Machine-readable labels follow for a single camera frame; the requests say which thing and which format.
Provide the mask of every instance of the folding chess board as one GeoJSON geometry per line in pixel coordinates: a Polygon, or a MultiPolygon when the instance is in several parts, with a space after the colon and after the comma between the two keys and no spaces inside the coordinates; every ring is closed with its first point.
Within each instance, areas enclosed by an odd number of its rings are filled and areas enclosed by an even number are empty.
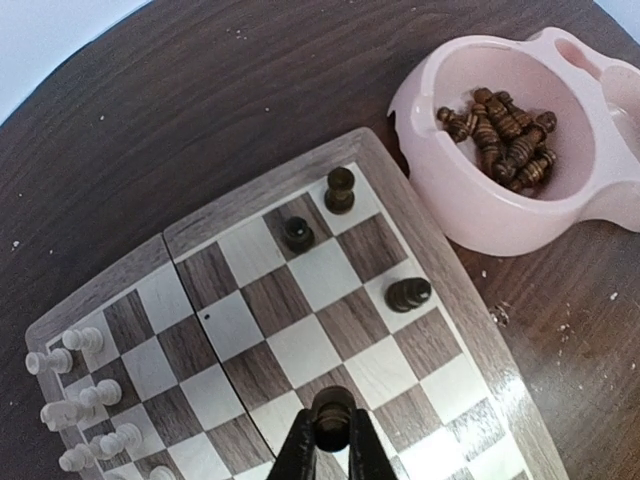
{"type": "MultiPolygon", "coordinates": [[[[296,413],[343,385],[371,419],[399,479],[566,479],[556,449],[482,300],[377,138],[356,130],[168,228],[27,332],[31,351],[70,327],[102,331],[70,373],[38,376],[48,402],[113,378],[122,401],[61,432],[67,447],[134,423],[144,441],[81,472],[141,480],[264,480],[296,413]],[[356,177],[352,211],[324,205],[326,175],[356,177]],[[315,246],[282,241],[291,216],[315,246]],[[428,278],[422,307],[395,313],[386,287],[428,278]]],[[[348,450],[321,454],[344,479],[348,450]]]]}

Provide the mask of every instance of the white chess piece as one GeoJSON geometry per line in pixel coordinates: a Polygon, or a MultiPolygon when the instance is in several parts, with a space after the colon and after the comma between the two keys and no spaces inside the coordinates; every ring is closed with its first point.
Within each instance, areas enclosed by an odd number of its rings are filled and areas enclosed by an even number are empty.
{"type": "Polygon", "coordinates": [[[49,355],[30,352],[27,354],[24,363],[31,375],[38,375],[47,370],[55,373],[69,373],[73,367],[71,353],[64,348],[56,348],[49,355]]]}
{"type": "Polygon", "coordinates": [[[95,387],[87,387],[78,395],[78,400],[85,407],[98,405],[115,405],[122,399],[122,388],[115,380],[102,380],[95,387]]]}
{"type": "Polygon", "coordinates": [[[142,445],[142,433],[133,423],[124,423],[100,440],[100,447],[107,455],[115,455],[125,448],[138,448],[142,445]]]}
{"type": "Polygon", "coordinates": [[[104,337],[102,332],[95,327],[67,330],[62,334],[62,344],[69,350],[98,353],[104,345],[104,337]]]}
{"type": "Polygon", "coordinates": [[[176,475],[168,467],[161,465],[151,470],[149,480],[176,480],[176,475]]]}
{"type": "Polygon", "coordinates": [[[95,409],[85,407],[73,400],[47,403],[40,411],[40,420],[51,432],[59,432],[76,425],[80,420],[88,420],[95,415],[95,409]]]}

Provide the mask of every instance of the pink bowl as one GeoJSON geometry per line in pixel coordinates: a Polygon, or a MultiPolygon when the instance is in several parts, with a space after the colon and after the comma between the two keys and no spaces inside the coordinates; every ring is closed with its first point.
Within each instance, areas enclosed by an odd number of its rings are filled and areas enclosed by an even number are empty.
{"type": "Polygon", "coordinates": [[[640,231],[640,70],[547,28],[526,42],[470,36],[424,59],[391,102],[411,183],[444,233],[498,256],[528,253],[572,224],[604,219],[640,231]],[[508,191],[475,165],[471,140],[454,144],[435,118],[470,92],[507,90],[525,110],[552,110],[553,177],[535,196],[508,191]]]}

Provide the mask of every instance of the chess square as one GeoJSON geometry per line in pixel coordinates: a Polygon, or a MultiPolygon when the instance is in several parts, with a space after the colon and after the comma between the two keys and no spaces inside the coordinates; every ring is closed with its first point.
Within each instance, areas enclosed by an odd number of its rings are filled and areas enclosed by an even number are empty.
{"type": "Polygon", "coordinates": [[[182,382],[180,388],[205,430],[244,413],[220,365],[214,365],[182,382]]]}
{"type": "Polygon", "coordinates": [[[289,434],[293,420],[302,408],[296,392],[291,391],[251,412],[251,418],[276,455],[289,434]]]}
{"type": "Polygon", "coordinates": [[[345,213],[344,215],[335,215],[325,207],[324,194],[327,191],[326,177],[313,184],[309,190],[309,195],[318,206],[318,210],[320,210],[320,213],[326,220],[334,235],[341,234],[380,211],[375,194],[373,193],[369,182],[367,182],[366,178],[360,171],[360,168],[358,168],[355,163],[347,165],[346,167],[353,172],[356,179],[353,187],[353,193],[356,197],[355,203],[353,204],[351,211],[348,213],[345,213]]]}
{"type": "Polygon", "coordinates": [[[246,413],[209,430],[207,436],[234,475],[273,460],[267,444],[246,413]]]}
{"type": "Polygon", "coordinates": [[[397,331],[394,337],[419,380],[462,353],[438,309],[397,331]]]}
{"type": "Polygon", "coordinates": [[[156,395],[143,405],[167,447],[203,431],[180,387],[156,395]]]}
{"type": "Polygon", "coordinates": [[[239,291],[201,310],[198,316],[221,362],[264,340],[239,291]]]}
{"type": "Polygon", "coordinates": [[[242,295],[265,337],[311,313],[307,300],[286,266],[247,285],[242,289],[242,295]]]}
{"type": "Polygon", "coordinates": [[[121,354],[153,336],[151,323],[135,290],[105,308],[104,317],[121,354]]]}
{"type": "Polygon", "coordinates": [[[218,243],[239,287],[285,264],[284,256],[262,218],[230,231],[218,243]]]}
{"type": "Polygon", "coordinates": [[[178,384],[156,337],[122,355],[122,361],[142,401],[178,384]]]}
{"type": "Polygon", "coordinates": [[[139,460],[147,455],[152,455],[164,450],[165,445],[160,435],[158,435],[156,427],[151,423],[147,411],[141,404],[111,417],[111,422],[116,428],[125,423],[133,423],[140,429],[142,433],[142,445],[138,448],[127,448],[127,453],[129,453],[132,460],[139,460]]]}
{"type": "Polygon", "coordinates": [[[118,415],[140,403],[138,392],[136,392],[136,388],[129,378],[129,374],[121,358],[116,358],[114,361],[100,367],[91,374],[91,378],[95,384],[101,380],[113,379],[118,382],[122,389],[122,400],[115,405],[105,405],[105,409],[109,415],[118,415]]]}
{"type": "Polygon", "coordinates": [[[387,306],[384,300],[384,294],[389,285],[410,277],[424,278],[424,273],[415,260],[407,259],[365,285],[367,293],[391,333],[395,333],[401,328],[406,327],[436,306],[435,293],[431,295],[431,298],[424,305],[410,312],[397,313],[387,306]]]}
{"type": "Polygon", "coordinates": [[[322,218],[318,207],[308,193],[271,210],[264,216],[264,221],[282,251],[285,260],[289,261],[298,256],[287,247],[284,241],[284,224],[291,217],[304,218],[315,236],[315,245],[320,245],[331,237],[327,223],[322,218]]]}
{"type": "Polygon", "coordinates": [[[249,411],[293,388],[267,342],[227,360],[223,369],[249,411]]]}
{"type": "Polygon", "coordinates": [[[196,310],[201,310],[238,289],[236,279],[217,243],[176,264],[176,269],[196,310]]]}
{"type": "Polygon", "coordinates": [[[338,243],[362,283],[407,258],[407,252],[381,213],[341,234],[338,243]]]}
{"type": "Polygon", "coordinates": [[[157,338],[178,381],[186,380],[218,363],[195,315],[167,328],[157,338]]]}
{"type": "Polygon", "coordinates": [[[204,433],[167,449],[185,480],[226,480],[231,473],[204,433]]]}
{"type": "Polygon", "coordinates": [[[469,463],[469,471],[475,480],[513,480],[525,468],[525,461],[511,435],[506,435],[469,463]]]}
{"type": "Polygon", "coordinates": [[[460,445],[445,428],[401,452],[400,460],[409,478],[425,480],[445,480],[466,464],[460,445]]]}
{"type": "Polygon", "coordinates": [[[340,357],[315,315],[281,330],[267,343],[294,388],[340,365],[340,357]]]}
{"type": "Polygon", "coordinates": [[[342,360],[353,357],[389,335],[364,288],[323,308],[316,316],[342,360]]]}
{"type": "Polygon", "coordinates": [[[172,263],[142,280],[138,285],[138,295],[155,333],[162,332],[193,313],[172,263]]]}
{"type": "Polygon", "coordinates": [[[442,426],[419,384],[385,403],[374,414],[398,452],[442,426]]]}
{"type": "Polygon", "coordinates": [[[345,366],[372,410],[418,383],[393,337],[350,358],[345,366]]]}
{"type": "Polygon", "coordinates": [[[335,238],[292,260],[289,268],[314,312],[361,286],[335,238]]]}
{"type": "Polygon", "coordinates": [[[420,382],[442,423],[449,423],[488,396],[479,373],[460,354],[420,382]]]}

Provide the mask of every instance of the wooden table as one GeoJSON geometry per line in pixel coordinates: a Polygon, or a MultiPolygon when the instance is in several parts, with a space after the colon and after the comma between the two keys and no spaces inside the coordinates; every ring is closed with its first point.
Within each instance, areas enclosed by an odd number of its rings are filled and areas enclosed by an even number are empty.
{"type": "MultiPolygon", "coordinates": [[[[640,47],[587,1],[270,3],[156,0],[0,129],[4,478],[71,478],[24,369],[29,324],[167,225],[354,127],[400,161],[388,102],[442,42],[557,25],[640,65],[640,47]]],[[[590,222],[520,258],[458,249],[509,315],[504,336],[575,479],[640,475],[639,248],[640,236],[590,222]]]]}

